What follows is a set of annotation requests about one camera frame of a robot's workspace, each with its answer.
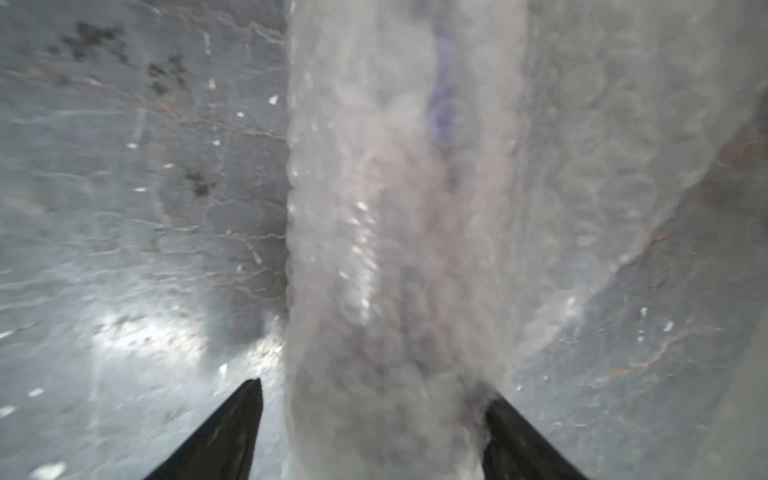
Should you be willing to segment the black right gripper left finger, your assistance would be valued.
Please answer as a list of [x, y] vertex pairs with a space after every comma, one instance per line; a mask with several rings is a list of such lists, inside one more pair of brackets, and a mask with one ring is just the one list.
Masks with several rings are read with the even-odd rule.
[[243, 382], [146, 480], [248, 480], [263, 408], [261, 381]]

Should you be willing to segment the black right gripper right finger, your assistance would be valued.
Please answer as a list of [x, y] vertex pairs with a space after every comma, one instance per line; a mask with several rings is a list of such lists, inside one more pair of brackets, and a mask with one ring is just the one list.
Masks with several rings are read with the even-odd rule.
[[487, 480], [588, 480], [503, 396], [489, 403], [485, 421]]

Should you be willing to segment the clear bubble wrap sheet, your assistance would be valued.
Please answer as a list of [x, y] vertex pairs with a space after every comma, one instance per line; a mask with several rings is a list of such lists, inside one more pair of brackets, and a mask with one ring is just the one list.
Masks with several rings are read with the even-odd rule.
[[480, 478], [489, 403], [767, 83], [763, 1], [456, 1], [441, 155], [427, 2], [287, 3], [287, 479]]

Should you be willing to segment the purple glass wine bottle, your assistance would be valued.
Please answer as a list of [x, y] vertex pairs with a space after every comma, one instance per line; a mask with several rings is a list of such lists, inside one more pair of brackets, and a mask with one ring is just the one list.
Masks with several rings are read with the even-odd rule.
[[431, 143], [441, 155], [464, 149], [475, 127], [466, 91], [457, 7], [456, 1], [428, 1], [426, 10], [434, 45], [434, 73], [425, 115]]

